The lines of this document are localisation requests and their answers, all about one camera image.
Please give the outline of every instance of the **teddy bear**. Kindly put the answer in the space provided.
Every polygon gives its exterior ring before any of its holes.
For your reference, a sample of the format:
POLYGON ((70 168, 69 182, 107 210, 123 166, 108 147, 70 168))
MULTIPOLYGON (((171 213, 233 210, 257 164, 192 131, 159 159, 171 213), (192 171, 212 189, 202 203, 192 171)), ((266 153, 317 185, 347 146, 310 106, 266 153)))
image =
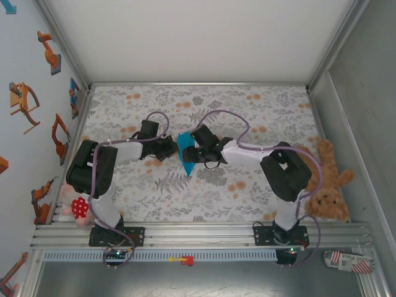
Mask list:
MULTIPOLYGON (((299 149, 312 155, 307 147, 299 147, 299 149)), ((352 181, 354 172, 351 169, 345 169, 340 174, 338 173, 334 159, 334 147, 329 140, 320 140, 317 144, 317 152, 323 174, 323 183, 321 189, 305 203, 305 210, 313 217, 333 218, 347 222, 350 215, 339 189, 352 181)), ((301 153, 299 153, 299 156, 312 172, 312 177, 306 188, 306 191, 311 192, 319 184, 319 172, 311 159, 301 153)))
POLYGON ((87 225, 94 219, 87 201, 81 196, 81 194, 75 192, 74 188, 70 184, 63 184, 59 193, 61 202, 67 206, 62 211, 63 215, 73 215, 75 218, 75 224, 78 227, 87 225))

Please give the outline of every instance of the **metal rail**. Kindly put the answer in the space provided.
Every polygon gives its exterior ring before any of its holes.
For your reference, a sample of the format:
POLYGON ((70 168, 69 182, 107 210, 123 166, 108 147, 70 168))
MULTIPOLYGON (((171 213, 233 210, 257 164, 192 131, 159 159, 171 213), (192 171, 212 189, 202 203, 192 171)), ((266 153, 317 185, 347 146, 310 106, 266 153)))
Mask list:
POLYGON ((249 85, 249 86, 283 86, 283 87, 305 87, 304 82, 93 82, 91 88, 96 87, 116 87, 135 85, 249 85))
MULTIPOLYGON (((313 222, 302 222, 309 233, 310 247, 316 246, 318 232, 313 222)), ((274 249, 256 246, 252 223, 125 223, 146 228, 144 246, 139 249, 274 249)), ((77 228, 62 222, 38 225, 31 249, 104 249, 88 246, 92 225, 77 228)), ((321 247, 344 248, 372 245, 369 228, 362 223, 321 222, 321 247)))

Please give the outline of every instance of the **gray floor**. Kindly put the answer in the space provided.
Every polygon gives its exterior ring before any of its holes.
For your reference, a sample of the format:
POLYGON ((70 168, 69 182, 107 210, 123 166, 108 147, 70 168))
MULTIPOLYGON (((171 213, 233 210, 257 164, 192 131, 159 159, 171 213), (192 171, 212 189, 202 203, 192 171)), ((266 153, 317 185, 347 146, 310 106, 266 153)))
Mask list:
POLYGON ((49 262, 35 296, 361 296, 356 275, 328 269, 323 252, 291 270, 273 262, 201 262, 131 263, 115 272, 100 263, 49 262))

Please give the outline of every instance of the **mounting plate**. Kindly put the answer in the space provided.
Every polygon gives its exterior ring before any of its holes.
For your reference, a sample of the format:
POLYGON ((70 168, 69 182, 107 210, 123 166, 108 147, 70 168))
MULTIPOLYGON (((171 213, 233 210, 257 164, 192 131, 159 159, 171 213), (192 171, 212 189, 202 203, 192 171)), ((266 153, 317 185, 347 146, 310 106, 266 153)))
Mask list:
MULTIPOLYGON (((144 244, 144 227, 124 227, 125 233, 133 240, 135 246, 143 246, 144 244)), ((104 243, 103 241, 100 241, 99 237, 96 236, 90 236, 89 238, 89 246, 103 246, 103 247, 108 247, 108 243, 104 243)), ((119 246, 130 246, 131 244, 129 241, 125 240, 122 244, 119 246)))
POLYGON ((256 246, 308 246, 309 238, 305 226, 297 226, 292 233, 292 240, 287 244, 280 244, 273 236, 272 226, 255 226, 253 227, 254 241, 256 246))

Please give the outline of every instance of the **cable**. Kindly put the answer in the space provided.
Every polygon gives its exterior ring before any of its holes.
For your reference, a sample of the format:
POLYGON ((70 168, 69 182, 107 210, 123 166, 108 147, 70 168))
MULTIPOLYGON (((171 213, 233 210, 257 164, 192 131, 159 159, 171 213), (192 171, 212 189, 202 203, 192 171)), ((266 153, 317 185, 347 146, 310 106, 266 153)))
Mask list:
POLYGON ((296 238, 295 240, 298 241, 299 243, 303 244, 304 246, 309 246, 309 243, 307 243, 299 238, 296 238))
POLYGON ((208 163, 208 162, 205 162, 205 163, 204 163, 204 165, 205 165, 206 169, 215 169, 215 168, 217 168, 217 167, 219 167, 219 166, 220 166, 220 162, 217 162, 217 165, 216 165, 216 166, 214 166, 214 167, 208 167, 207 163, 208 163))
POLYGON ((253 222, 253 225, 252 225, 252 228, 254 228, 254 224, 260 224, 261 225, 261 227, 264 227, 264 224, 263 223, 261 223, 261 222, 259 222, 259 221, 255 221, 255 222, 253 222))
POLYGON ((295 268, 298 266, 301 266, 305 263, 308 263, 316 254, 316 252, 319 250, 319 246, 321 245, 321 237, 322 237, 322 233, 321 233, 321 227, 319 226, 319 222, 312 216, 312 215, 303 215, 300 220, 304 219, 304 218, 311 218, 314 220, 316 226, 317 226, 317 243, 316 243, 316 247, 314 249, 314 251, 312 252, 311 255, 309 255, 309 257, 303 261, 301 261, 300 263, 297 264, 293 264, 293 265, 289 265, 289 268, 295 268))
MULTIPOLYGON (((122 144, 125 142, 148 142, 148 141, 153 141, 153 140, 157 140, 163 136, 166 135, 166 133, 168 132, 169 126, 170 126, 170 120, 168 118, 168 116, 163 113, 162 111, 153 111, 152 113, 150 113, 146 119, 148 119, 149 117, 151 117, 151 115, 153 114, 162 114, 165 119, 166 119, 166 128, 164 130, 164 132, 162 134, 160 134, 159 136, 156 136, 154 138, 149 138, 149 139, 123 139, 123 140, 114 140, 114 141, 106 141, 106 142, 100 142, 96 147, 95 150, 93 151, 93 160, 92 160, 92 185, 91 185, 91 194, 89 195, 87 202, 89 204, 89 209, 92 212, 92 215, 98 220, 98 222, 100 224, 102 224, 104 227, 106 227, 107 229, 110 229, 111 231, 114 231, 118 234, 120 234, 121 236, 123 236, 124 238, 126 238, 130 244, 131 244, 131 248, 128 249, 128 252, 130 252, 129 257, 121 264, 114 266, 114 269, 117 268, 121 268, 122 266, 126 265, 130 259, 134 256, 135 254, 135 244, 133 242, 133 240, 124 232, 119 231, 115 228, 113 228, 112 226, 106 224, 103 220, 101 220, 101 218, 99 218, 99 216, 95 213, 93 207, 92 207, 92 198, 93 198, 93 194, 95 193, 95 186, 96 186, 96 175, 97 175, 97 161, 98 161, 98 151, 99 148, 104 146, 104 145, 111 145, 111 144, 122 144)), ((107 267, 110 267, 109 263, 106 262, 106 256, 111 254, 111 250, 109 250, 107 253, 104 253, 102 261, 105 265, 107 265, 107 267)))
POLYGON ((302 153, 303 155, 307 156, 308 158, 310 158, 312 160, 312 162, 314 162, 315 166, 317 167, 317 170, 319 172, 319 184, 317 185, 317 187, 315 188, 315 190, 313 190, 310 193, 304 194, 300 197, 298 197, 298 201, 297 201, 297 208, 296 208, 296 217, 298 218, 298 213, 299 213, 299 209, 301 207, 301 200, 310 196, 315 195, 319 189, 322 187, 322 183, 323 183, 323 174, 322 174, 322 169, 321 166, 319 165, 319 163, 315 160, 315 158, 305 152, 304 150, 301 150, 300 148, 296 148, 296 147, 283 147, 283 146, 275 146, 275 147, 247 147, 243 144, 240 144, 241 138, 243 136, 246 135, 246 133, 249 132, 250 130, 250 125, 249 122, 247 120, 245 120, 242 116, 240 116, 238 113, 234 113, 233 111, 228 111, 228 110, 212 110, 209 111, 207 114, 205 114, 205 116, 199 121, 197 127, 199 127, 205 120, 205 118, 207 118, 209 115, 211 115, 212 113, 228 113, 228 114, 232 114, 233 116, 236 116, 237 118, 241 119, 245 124, 246 124, 246 129, 245 131, 242 132, 241 135, 238 136, 238 138, 236 139, 236 144, 238 147, 240 147, 241 149, 245 149, 245 150, 252 150, 254 152, 265 152, 265 151, 269 151, 269 150, 292 150, 294 152, 298 152, 298 153, 302 153))
POLYGON ((139 132, 133 133, 133 135, 131 136, 131 138, 135 138, 137 134, 139 134, 139 132))
POLYGON ((292 268, 292 267, 298 267, 298 266, 300 266, 300 265, 303 265, 304 263, 307 263, 309 260, 312 259, 313 255, 317 252, 317 250, 319 249, 319 245, 321 244, 321 227, 320 227, 320 225, 319 225, 319 222, 318 222, 313 216, 311 216, 311 215, 304 215, 304 216, 302 216, 301 218, 298 218, 298 214, 299 214, 299 209, 300 209, 300 207, 301 207, 301 200, 304 199, 304 198, 306 198, 306 197, 312 197, 312 196, 313 196, 314 194, 316 194, 316 193, 319 191, 319 189, 322 187, 322 183, 323 183, 323 174, 322 174, 321 166, 319 165, 319 163, 315 160, 315 158, 314 158, 311 154, 305 152, 304 150, 301 150, 300 148, 296 148, 296 147, 284 147, 284 146, 274 146, 274 147, 247 147, 247 146, 245 146, 245 145, 240 144, 241 138, 242 138, 243 136, 245 136, 246 133, 249 132, 249 130, 250 130, 250 125, 249 125, 249 122, 248 122, 247 120, 245 120, 242 116, 240 116, 239 114, 234 113, 234 112, 232 112, 232 111, 228 111, 228 110, 212 110, 212 111, 209 111, 209 112, 208 112, 207 114, 205 114, 205 116, 199 121, 197 127, 199 127, 199 126, 204 122, 205 118, 207 118, 207 117, 208 117, 210 114, 212 114, 212 113, 228 113, 228 114, 232 114, 233 116, 236 116, 237 118, 241 119, 241 120, 246 124, 246 129, 245 129, 245 131, 243 131, 243 132, 241 133, 241 135, 239 135, 238 138, 236 139, 236 145, 237 145, 238 147, 240 147, 241 149, 251 150, 251 151, 254 151, 254 152, 265 152, 265 151, 269 151, 269 150, 292 150, 292 151, 297 152, 297 153, 302 153, 303 155, 307 156, 308 158, 310 158, 310 159, 314 162, 315 166, 317 167, 318 173, 319 173, 319 184, 317 185, 317 187, 315 188, 315 190, 313 190, 312 192, 307 193, 307 194, 304 194, 304 195, 298 197, 295 215, 296 215, 296 218, 297 218, 298 220, 302 220, 302 219, 304 219, 304 218, 306 218, 306 217, 310 217, 310 218, 312 218, 312 219, 314 220, 314 222, 315 222, 315 224, 316 224, 316 226, 317 226, 317 232, 318 232, 317 244, 316 244, 315 250, 313 251, 313 253, 312 253, 307 259, 303 260, 301 263, 294 264, 294 265, 290 265, 290 268, 292 268))

